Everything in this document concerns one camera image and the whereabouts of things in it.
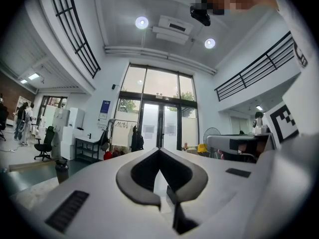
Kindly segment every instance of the brick wall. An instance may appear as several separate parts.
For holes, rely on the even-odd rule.
[[[22,96],[31,102],[34,102],[35,94],[26,90],[18,83],[11,80],[9,77],[0,72],[0,93],[3,94],[3,104],[8,107],[8,119],[12,120],[12,113],[15,112],[15,107],[19,96]]]

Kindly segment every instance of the ceiling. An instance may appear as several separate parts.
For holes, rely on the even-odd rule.
[[[22,7],[1,40],[1,68],[18,81],[27,80],[26,85],[32,89],[78,88],[45,50],[45,44]],[[28,77],[34,73],[40,77],[30,80]]]
[[[261,94],[260,96],[247,100],[235,107],[232,107],[230,110],[254,116],[255,113],[259,111],[256,106],[260,105],[264,109],[262,112],[267,112],[283,101],[284,93],[290,88],[297,77],[298,75]]]
[[[106,32],[109,46],[156,49],[214,68],[262,17],[272,12],[261,6],[244,13],[211,16],[211,25],[205,27],[190,16],[189,7],[192,2],[194,0],[101,0],[105,25],[105,29],[101,30]],[[158,26],[161,15],[193,25],[186,44],[156,38],[151,28]],[[135,20],[139,16],[145,16],[149,20],[149,29],[140,30],[135,26]],[[204,46],[208,38],[216,41],[213,49],[206,49]]]

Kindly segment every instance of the table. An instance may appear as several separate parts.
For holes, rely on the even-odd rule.
[[[99,161],[99,152],[100,152],[100,140],[99,139],[90,139],[86,136],[78,136],[75,138],[75,159],[80,158],[91,163]],[[84,152],[91,154],[91,157],[84,155]]]

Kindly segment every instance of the recessed ceiling light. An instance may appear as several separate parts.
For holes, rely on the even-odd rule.
[[[35,79],[35,78],[38,78],[39,76],[37,75],[37,74],[32,74],[30,77],[29,77],[29,79],[30,80],[33,80],[33,79]]]
[[[206,41],[205,41],[205,47],[207,48],[207,49],[211,49],[211,48],[213,48],[215,46],[215,40],[214,39],[207,39]]]
[[[135,25],[139,29],[145,29],[149,25],[149,21],[145,17],[138,17],[135,21]]]

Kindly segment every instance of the yellow object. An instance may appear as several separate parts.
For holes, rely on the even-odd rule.
[[[197,149],[197,152],[199,153],[204,153],[204,152],[207,152],[207,144],[199,144],[198,145],[198,149]]]

